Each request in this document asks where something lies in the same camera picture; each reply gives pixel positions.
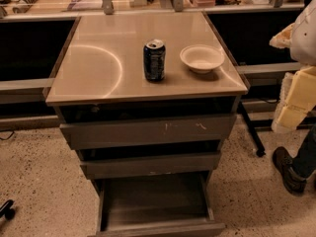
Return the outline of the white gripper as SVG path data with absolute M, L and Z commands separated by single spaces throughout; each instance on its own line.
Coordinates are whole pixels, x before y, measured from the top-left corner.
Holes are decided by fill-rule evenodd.
M 294 76 L 286 72 L 279 92 L 272 131 L 288 133 L 295 131 L 316 106 L 316 67 L 306 66 Z

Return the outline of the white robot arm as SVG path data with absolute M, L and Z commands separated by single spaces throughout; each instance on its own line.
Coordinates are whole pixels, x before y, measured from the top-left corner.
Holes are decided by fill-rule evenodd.
M 272 130 L 287 133 L 296 130 L 316 107 L 316 0 L 272 37 L 270 45 L 288 48 L 290 57 L 302 65 L 294 74 L 286 72 L 281 83 Z

